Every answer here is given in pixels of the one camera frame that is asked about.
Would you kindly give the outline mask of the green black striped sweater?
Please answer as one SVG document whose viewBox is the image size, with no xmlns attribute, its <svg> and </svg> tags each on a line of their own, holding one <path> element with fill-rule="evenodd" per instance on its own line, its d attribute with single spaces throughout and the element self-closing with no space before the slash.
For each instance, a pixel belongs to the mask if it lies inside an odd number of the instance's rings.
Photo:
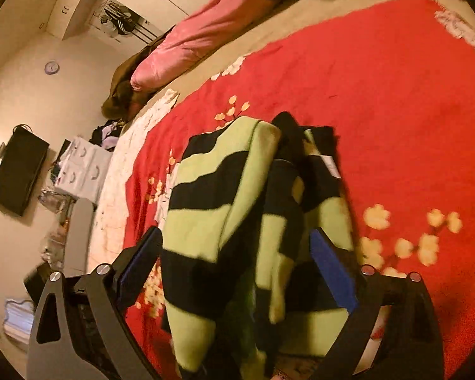
<svg viewBox="0 0 475 380">
<path fill-rule="evenodd" d="M 262 379 L 324 356 L 356 308 L 352 223 L 328 126 L 239 117 L 188 141 L 160 256 L 184 379 Z"/>
</svg>

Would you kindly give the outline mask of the pile of dark clothes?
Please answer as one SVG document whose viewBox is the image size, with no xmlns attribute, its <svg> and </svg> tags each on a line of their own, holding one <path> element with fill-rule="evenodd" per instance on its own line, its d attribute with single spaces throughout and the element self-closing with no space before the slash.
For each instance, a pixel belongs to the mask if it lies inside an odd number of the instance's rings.
<svg viewBox="0 0 475 380">
<path fill-rule="evenodd" d="M 98 126 L 92 132 L 89 143 L 113 153 L 124 125 L 123 120 L 107 120 L 104 125 Z"/>
</svg>

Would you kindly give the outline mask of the cream white blanket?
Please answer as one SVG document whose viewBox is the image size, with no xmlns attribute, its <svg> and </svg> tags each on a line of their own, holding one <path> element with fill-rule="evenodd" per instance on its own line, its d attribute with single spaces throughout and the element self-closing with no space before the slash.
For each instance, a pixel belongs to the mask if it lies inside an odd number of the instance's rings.
<svg viewBox="0 0 475 380">
<path fill-rule="evenodd" d="M 147 134 L 176 105 L 180 93 L 167 89 L 162 97 L 150 100 L 145 109 L 128 123 L 112 153 L 111 163 L 102 187 L 93 219 L 86 272 L 101 263 L 113 263 L 123 249 L 125 228 L 129 217 L 126 182 Z"/>
</svg>

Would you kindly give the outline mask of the white drawer cabinet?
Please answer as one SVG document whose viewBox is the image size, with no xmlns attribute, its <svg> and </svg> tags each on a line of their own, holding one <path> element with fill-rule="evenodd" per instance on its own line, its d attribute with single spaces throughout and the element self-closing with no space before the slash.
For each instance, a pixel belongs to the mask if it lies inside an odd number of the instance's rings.
<svg viewBox="0 0 475 380">
<path fill-rule="evenodd" d="M 97 205 L 111 157 L 111 152 L 76 136 L 61 155 L 54 190 Z"/>
</svg>

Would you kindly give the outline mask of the brown fur-trimmed coat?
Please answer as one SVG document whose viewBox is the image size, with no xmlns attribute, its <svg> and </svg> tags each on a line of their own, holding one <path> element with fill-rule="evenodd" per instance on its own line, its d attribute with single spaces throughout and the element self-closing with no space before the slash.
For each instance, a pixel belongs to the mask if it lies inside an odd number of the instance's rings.
<svg viewBox="0 0 475 380">
<path fill-rule="evenodd" d="M 101 107 L 102 114 L 106 119 L 129 122 L 153 97 L 155 91 L 152 93 L 135 92 L 131 78 L 140 63 L 165 40 L 171 30 L 172 28 L 117 67 L 111 78 L 110 94 Z"/>
</svg>

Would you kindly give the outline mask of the red floral blanket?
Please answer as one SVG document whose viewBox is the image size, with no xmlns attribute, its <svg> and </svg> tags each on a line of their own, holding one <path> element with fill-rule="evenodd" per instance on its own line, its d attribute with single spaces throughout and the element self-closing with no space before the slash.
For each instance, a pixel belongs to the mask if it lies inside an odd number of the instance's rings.
<svg viewBox="0 0 475 380">
<path fill-rule="evenodd" d="M 418 271 L 445 374 L 475 347 L 475 40 L 433 0 L 391 0 L 247 52 L 147 135 L 126 185 L 124 245 L 153 225 L 189 138 L 287 111 L 330 126 L 354 224 L 374 265 Z"/>
</svg>

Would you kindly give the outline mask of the hanging bags on rack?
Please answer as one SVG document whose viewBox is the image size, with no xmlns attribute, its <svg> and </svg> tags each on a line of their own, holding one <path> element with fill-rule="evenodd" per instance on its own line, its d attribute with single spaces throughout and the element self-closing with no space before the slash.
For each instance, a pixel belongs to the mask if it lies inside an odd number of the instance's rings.
<svg viewBox="0 0 475 380">
<path fill-rule="evenodd" d="M 145 44 L 152 42 L 155 37 L 140 23 L 137 14 L 117 3 L 108 2 L 102 6 L 99 22 L 101 30 L 110 37 L 133 36 Z"/>
</svg>

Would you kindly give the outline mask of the beige bed sheet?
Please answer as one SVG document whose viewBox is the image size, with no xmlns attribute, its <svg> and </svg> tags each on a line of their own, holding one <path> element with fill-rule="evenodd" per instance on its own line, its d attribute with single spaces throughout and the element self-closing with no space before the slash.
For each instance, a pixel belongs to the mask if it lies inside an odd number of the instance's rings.
<svg viewBox="0 0 475 380">
<path fill-rule="evenodd" d="M 236 66 L 230 63 L 234 58 L 258 51 L 301 29 L 388 1 L 393 0 L 281 0 L 268 15 L 252 23 L 235 39 L 206 55 L 205 58 L 210 60 L 208 66 L 206 70 L 194 74 L 194 81 L 201 81 L 219 66 L 234 71 Z M 475 5 L 463 0 L 433 1 L 458 14 L 475 34 Z"/>
</svg>

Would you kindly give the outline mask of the pink quilt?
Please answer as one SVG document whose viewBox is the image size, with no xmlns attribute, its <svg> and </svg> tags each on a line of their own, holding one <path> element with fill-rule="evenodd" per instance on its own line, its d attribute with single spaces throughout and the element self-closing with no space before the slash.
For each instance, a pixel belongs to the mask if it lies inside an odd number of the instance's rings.
<svg viewBox="0 0 475 380">
<path fill-rule="evenodd" d="M 268 15 L 281 0 L 210 0 L 174 26 L 137 67 L 135 92 L 153 92 Z"/>
</svg>

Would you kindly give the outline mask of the black wall television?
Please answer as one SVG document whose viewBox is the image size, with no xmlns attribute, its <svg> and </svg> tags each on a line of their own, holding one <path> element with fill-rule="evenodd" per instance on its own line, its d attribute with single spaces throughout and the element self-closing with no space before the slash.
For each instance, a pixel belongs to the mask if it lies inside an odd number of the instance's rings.
<svg viewBox="0 0 475 380">
<path fill-rule="evenodd" d="M 0 206 L 23 216 L 48 154 L 49 144 L 25 125 L 13 128 L 0 148 Z"/>
</svg>

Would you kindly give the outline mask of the round wall clock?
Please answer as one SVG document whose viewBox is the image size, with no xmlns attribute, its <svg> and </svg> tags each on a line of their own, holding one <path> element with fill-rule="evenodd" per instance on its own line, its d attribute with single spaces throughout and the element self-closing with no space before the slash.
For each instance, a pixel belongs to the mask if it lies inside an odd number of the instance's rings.
<svg viewBox="0 0 475 380">
<path fill-rule="evenodd" d="M 53 76 L 60 71 L 60 64 L 55 60 L 50 60 L 44 65 L 44 73 Z"/>
</svg>

